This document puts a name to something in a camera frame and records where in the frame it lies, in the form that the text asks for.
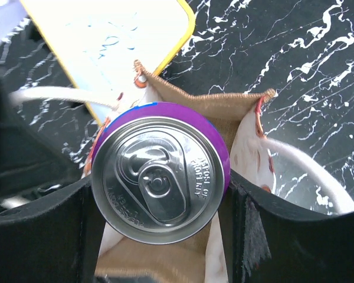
table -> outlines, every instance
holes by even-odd
[[[190,0],[191,39],[161,74],[193,95],[277,90],[262,122],[273,138],[302,149],[354,198],[354,1]],[[8,91],[71,86],[55,57],[24,19],[0,47]],[[83,166],[97,123],[84,106],[32,101],[19,113]],[[274,155],[278,195],[331,214],[308,176]]]

black object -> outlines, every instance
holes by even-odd
[[[91,283],[105,221],[89,179],[79,180],[77,165],[15,114],[2,88],[3,72],[0,68],[0,201],[56,183],[62,188],[0,211],[0,282]]]
[[[230,283],[354,282],[354,212],[301,208],[232,171],[219,218]]]

beverage can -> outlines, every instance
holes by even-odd
[[[216,128],[174,103],[138,106],[111,122],[92,154],[92,190],[106,221],[135,241],[162,245],[200,231],[230,182]]]

aluminum can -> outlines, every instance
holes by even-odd
[[[230,182],[216,128],[174,103],[134,107],[109,124],[92,154],[92,190],[106,221],[135,241],[162,245],[200,231]]]

white board with yellow edge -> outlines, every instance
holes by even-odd
[[[134,60],[159,74],[194,31],[185,0],[21,0],[75,87],[112,90],[116,99],[134,87]],[[87,105],[99,124],[110,109]]]

